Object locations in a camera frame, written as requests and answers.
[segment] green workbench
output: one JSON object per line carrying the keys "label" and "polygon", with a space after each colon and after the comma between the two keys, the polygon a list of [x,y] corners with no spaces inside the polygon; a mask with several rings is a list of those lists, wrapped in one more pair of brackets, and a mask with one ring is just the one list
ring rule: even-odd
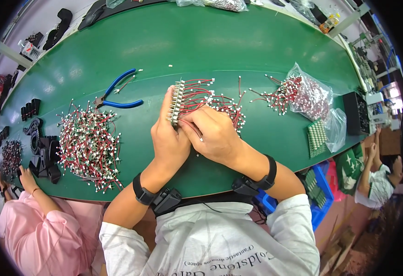
{"label": "green workbench", "polygon": [[[264,74],[284,79],[297,62],[308,74],[333,88],[334,108],[341,108],[342,95],[353,91],[359,80],[347,52],[318,30],[285,14],[257,6],[234,13],[216,8],[159,3],[122,12],[76,32],[41,58],[15,87],[3,107],[0,130],[10,126],[10,140],[22,141],[22,164],[32,157],[29,136],[22,132],[31,119],[22,122],[20,108],[33,98],[42,100],[39,117],[43,135],[59,135],[56,113],[67,112],[72,98],[86,106],[101,96],[112,81],[131,68],[143,69],[113,102],[144,104],[118,109],[116,132],[121,132],[121,173],[127,186],[154,157],[150,128],[158,118],[166,89],[180,80],[215,78],[216,93],[238,99],[238,76],[242,90],[275,90]],[[288,111],[279,116],[263,101],[250,103],[253,93],[243,97],[246,124],[242,139],[260,152],[273,156],[293,171],[332,156],[329,151],[309,159],[305,127],[310,121]],[[102,110],[114,108],[103,107]],[[348,136],[344,150],[362,136]],[[194,152],[167,184],[183,197],[230,190],[238,174]],[[78,181],[67,171],[56,184],[37,179],[49,195],[83,200],[111,201],[118,189],[96,193],[93,185]]]}

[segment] pink shirt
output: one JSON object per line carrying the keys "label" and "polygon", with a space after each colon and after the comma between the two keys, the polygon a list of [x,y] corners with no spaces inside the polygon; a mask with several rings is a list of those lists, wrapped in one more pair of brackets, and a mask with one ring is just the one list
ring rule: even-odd
{"label": "pink shirt", "polygon": [[93,262],[103,206],[52,198],[63,210],[45,217],[27,192],[5,203],[0,237],[24,275],[78,275]]}

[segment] bracelet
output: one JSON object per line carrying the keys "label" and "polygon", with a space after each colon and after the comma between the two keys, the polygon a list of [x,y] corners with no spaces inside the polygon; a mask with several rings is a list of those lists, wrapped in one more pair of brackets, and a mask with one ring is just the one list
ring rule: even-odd
{"label": "bracelet", "polygon": [[40,188],[35,188],[35,189],[33,190],[32,194],[31,194],[33,197],[34,197],[34,192],[37,191],[37,190],[40,190]]}

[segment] blue pliers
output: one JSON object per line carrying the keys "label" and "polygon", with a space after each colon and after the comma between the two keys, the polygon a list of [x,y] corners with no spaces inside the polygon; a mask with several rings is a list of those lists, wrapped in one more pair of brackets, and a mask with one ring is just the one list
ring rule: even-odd
{"label": "blue pliers", "polygon": [[126,77],[129,74],[132,74],[136,71],[135,68],[126,71],[125,73],[121,74],[118,78],[116,78],[113,83],[108,87],[106,90],[105,94],[101,97],[98,97],[94,100],[94,104],[96,108],[99,108],[101,106],[112,106],[112,107],[118,107],[118,108],[133,108],[137,106],[141,106],[143,104],[143,100],[138,100],[135,102],[130,102],[130,103],[117,103],[117,102],[109,102],[105,101],[105,97],[111,93],[111,91],[114,89],[114,87],[117,85],[117,83],[122,80],[124,77]]}

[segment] person in pink shirt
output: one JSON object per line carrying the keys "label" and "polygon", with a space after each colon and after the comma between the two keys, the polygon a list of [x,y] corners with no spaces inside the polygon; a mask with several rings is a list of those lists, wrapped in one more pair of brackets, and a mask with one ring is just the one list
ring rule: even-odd
{"label": "person in pink shirt", "polygon": [[20,166],[25,191],[0,215],[0,242],[24,275],[90,271],[99,246],[103,205],[47,196]]}

